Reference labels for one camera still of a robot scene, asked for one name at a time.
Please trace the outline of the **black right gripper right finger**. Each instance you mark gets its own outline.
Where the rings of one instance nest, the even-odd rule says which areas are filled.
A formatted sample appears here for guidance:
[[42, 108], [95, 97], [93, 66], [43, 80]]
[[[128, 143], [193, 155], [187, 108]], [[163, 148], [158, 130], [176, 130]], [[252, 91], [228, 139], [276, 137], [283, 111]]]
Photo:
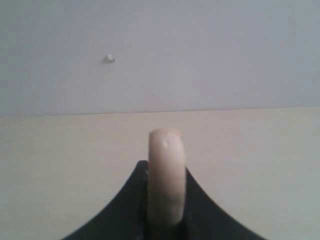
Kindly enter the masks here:
[[176, 240], [262, 240], [217, 205], [186, 170], [186, 198]]

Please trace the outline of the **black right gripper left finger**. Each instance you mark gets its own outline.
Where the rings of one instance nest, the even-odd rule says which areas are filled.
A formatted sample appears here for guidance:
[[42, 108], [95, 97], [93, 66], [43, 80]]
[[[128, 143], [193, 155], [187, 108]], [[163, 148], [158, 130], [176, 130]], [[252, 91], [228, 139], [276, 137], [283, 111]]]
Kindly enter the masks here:
[[147, 240], [146, 217], [148, 162], [137, 162], [115, 197], [90, 221], [65, 240]]

